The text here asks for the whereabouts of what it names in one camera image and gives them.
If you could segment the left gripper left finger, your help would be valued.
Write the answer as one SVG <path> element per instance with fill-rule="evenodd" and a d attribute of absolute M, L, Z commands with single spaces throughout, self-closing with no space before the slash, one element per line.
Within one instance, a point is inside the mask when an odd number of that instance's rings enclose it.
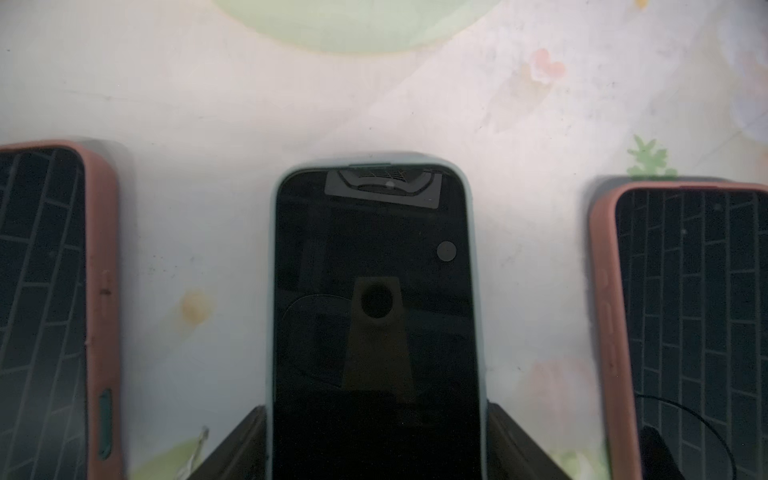
<path fill-rule="evenodd" d="M 191 474 L 190 480 L 264 480 L 267 415 L 254 408 Z"/>

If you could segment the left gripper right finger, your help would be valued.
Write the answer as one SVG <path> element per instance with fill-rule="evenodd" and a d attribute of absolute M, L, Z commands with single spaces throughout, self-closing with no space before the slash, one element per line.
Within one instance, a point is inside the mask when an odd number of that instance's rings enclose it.
<path fill-rule="evenodd" d="M 490 480 L 569 480 L 570 477 L 499 405 L 487 405 Z"/>

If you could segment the phone pink case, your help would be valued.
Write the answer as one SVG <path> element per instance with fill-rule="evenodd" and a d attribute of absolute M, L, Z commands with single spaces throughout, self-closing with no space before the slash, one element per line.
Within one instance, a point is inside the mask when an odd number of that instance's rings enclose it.
<path fill-rule="evenodd" d="M 1 475 L 121 479 L 118 180 L 66 141 L 1 149 Z"/>
<path fill-rule="evenodd" d="M 589 216 L 610 475 L 767 475 L 767 190 L 631 182 Z"/>

